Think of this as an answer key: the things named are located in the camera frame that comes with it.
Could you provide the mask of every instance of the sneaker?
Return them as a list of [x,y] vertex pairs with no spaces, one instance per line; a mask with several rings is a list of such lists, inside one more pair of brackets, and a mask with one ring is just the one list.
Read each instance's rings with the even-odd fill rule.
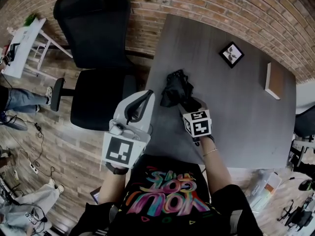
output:
[[47,105],[51,104],[51,97],[53,96],[53,88],[48,87],[45,96],[47,97]]
[[55,181],[51,178],[51,179],[49,179],[49,183],[48,183],[50,186],[52,186],[52,187],[54,187],[54,188],[56,188],[55,187]]
[[59,190],[60,194],[64,192],[64,186],[62,184],[59,185],[57,189]]

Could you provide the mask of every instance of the power strip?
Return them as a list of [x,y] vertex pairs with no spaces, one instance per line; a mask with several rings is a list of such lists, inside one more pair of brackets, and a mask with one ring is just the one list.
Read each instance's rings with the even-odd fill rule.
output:
[[38,169],[35,168],[32,163],[30,163],[30,168],[31,168],[36,174],[38,174]]

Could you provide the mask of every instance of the chair backrest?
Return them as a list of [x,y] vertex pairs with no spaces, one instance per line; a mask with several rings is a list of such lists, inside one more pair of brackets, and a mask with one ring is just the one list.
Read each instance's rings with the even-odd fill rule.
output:
[[302,138],[315,135],[315,106],[296,115],[294,133]]
[[57,19],[79,68],[133,67],[125,54],[129,0],[57,0]]
[[293,213],[291,213],[287,222],[296,224],[299,227],[303,227],[308,222],[311,216],[311,211],[305,211],[303,210],[303,208],[298,207]]
[[308,226],[312,220],[313,220],[313,216],[310,216],[309,219],[306,221],[304,226],[305,227]]

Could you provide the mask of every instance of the chair armrest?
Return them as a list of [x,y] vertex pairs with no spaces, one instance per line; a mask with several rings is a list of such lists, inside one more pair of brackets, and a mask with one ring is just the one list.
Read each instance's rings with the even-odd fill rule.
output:
[[64,85],[64,78],[57,79],[54,89],[53,89],[53,95],[51,98],[51,105],[50,105],[50,109],[53,111],[59,110],[59,104],[60,104],[60,99],[62,96],[63,85]]

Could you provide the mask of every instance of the gray table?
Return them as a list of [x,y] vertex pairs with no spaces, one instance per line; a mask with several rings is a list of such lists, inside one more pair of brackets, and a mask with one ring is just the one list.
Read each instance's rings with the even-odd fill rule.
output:
[[[230,41],[245,54],[233,69],[218,55]],[[154,129],[146,153],[203,163],[200,148],[184,130],[178,108],[159,105],[167,75],[183,69],[194,86],[193,96],[208,105],[213,136],[228,167],[285,167],[295,121],[295,77],[281,66],[284,93],[277,101],[264,90],[271,61],[229,33],[168,15],[146,85],[156,94]]]

